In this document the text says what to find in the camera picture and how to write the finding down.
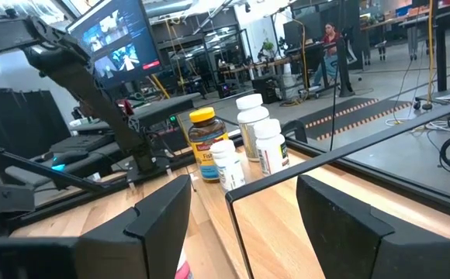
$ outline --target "person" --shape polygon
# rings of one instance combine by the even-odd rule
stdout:
[[[325,36],[322,40],[323,43],[335,43],[341,34],[335,29],[335,24],[329,22],[325,25]],[[327,49],[324,55],[325,68],[327,69],[327,75],[335,78],[335,73],[337,69],[334,66],[334,62],[337,61],[337,47],[331,47]],[[321,86],[321,78],[323,77],[323,71],[321,69],[321,63],[315,72],[315,78],[312,84],[311,90],[316,90]]]

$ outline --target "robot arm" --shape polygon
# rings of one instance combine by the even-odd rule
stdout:
[[[67,89],[109,124],[120,148],[133,156],[139,171],[151,172],[155,166],[147,139],[126,124],[123,112],[95,79],[90,56],[77,41],[39,17],[18,18],[12,9],[6,13],[0,15],[0,53],[21,49],[42,77],[47,76]],[[32,48],[36,45],[46,51],[38,53]]]

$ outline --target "pill bottle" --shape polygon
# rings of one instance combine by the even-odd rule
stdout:
[[[189,141],[202,179],[206,182],[218,182],[218,170],[209,148],[221,140],[228,140],[225,123],[215,118],[213,108],[198,109],[191,112],[189,118],[193,124],[189,129]]]
[[[264,175],[289,167],[286,138],[280,132],[280,122],[277,119],[266,119],[254,125],[254,134],[258,138],[256,147]]]
[[[267,108],[261,106],[263,98],[261,94],[253,94],[237,99],[237,108],[241,112],[237,115],[237,121],[241,129],[242,140],[246,156],[250,161],[258,162],[258,149],[256,148],[256,136],[254,134],[254,124],[268,119],[270,113]]]
[[[233,141],[224,139],[214,143],[209,151],[213,155],[213,160],[220,176],[220,183],[225,192],[246,184],[241,161],[235,152]]]

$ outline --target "striped floor marking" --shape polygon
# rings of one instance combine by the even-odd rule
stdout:
[[[365,125],[366,123],[370,123],[371,121],[374,121],[374,120],[377,120],[377,119],[379,119],[379,118],[382,118],[382,117],[384,117],[384,116],[386,116],[386,115],[389,115],[389,114],[391,114],[391,113],[393,113],[393,112],[397,112],[397,111],[399,111],[399,110],[401,110],[401,109],[409,108],[410,105],[412,105],[412,104],[413,104],[412,102],[408,102],[408,103],[406,103],[406,104],[402,104],[402,105],[397,106],[397,107],[395,107],[395,108],[388,109],[388,110],[386,110],[386,111],[384,111],[384,112],[382,112],[382,113],[379,113],[379,114],[377,114],[377,115],[370,116],[370,117],[368,117],[367,119],[363,119],[363,120],[361,120],[361,121],[354,122],[354,123],[352,123],[352,124],[349,124],[349,125],[347,125],[347,126],[345,126],[345,127],[340,128],[340,129],[336,129],[336,130],[335,130],[335,134],[337,135],[337,134],[343,133],[343,132],[348,131],[348,130],[350,130],[350,129],[354,129],[354,128],[356,128],[356,127]],[[332,136],[332,133],[326,133],[326,134],[324,134],[324,135],[318,136],[318,137],[317,137],[317,140],[325,140],[325,139],[329,139],[331,136]]]
[[[343,115],[347,115],[348,113],[355,112],[355,111],[357,111],[359,109],[363,109],[364,107],[367,107],[369,105],[373,105],[373,104],[377,103],[378,101],[379,101],[378,99],[372,99],[372,100],[370,100],[368,102],[364,102],[364,103],[362,103],[360,105],[356,105],[356,106],[354,106],[352,108],[345,109],[342,112],[337,112],[335,114],[335,118],[341,117]],[[332,115],[329,115],[327,117],[323,117],[322,119],[318,119],[318,120],[315,120],[315,121],[313,121],[311,123],[306,124],[306,128],[314,127],[316,125],[320,125],[320,124],[323,124],[324,122],[331,121],[331,120],[332,120]]]

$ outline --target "blue jeans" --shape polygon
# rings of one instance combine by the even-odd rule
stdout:
[[[335,69],[335,67],[332,66],[332,63],[334,61],[337,61],[337,55],[330,55],[330,56],[325,55],[324,60],[325,60],[325,68],[327,69],[327,76],[335,78],[335,73],[336,73],[337,69]],[[320,63],[320,65],[318,65],[317,71],[315,72],[315,80],[314,80],[313,86],[321,85],[320,81],[321,81],[321,78],[323,77],[323,75],[324,75],[324,73],[321,69],[321,63]]]

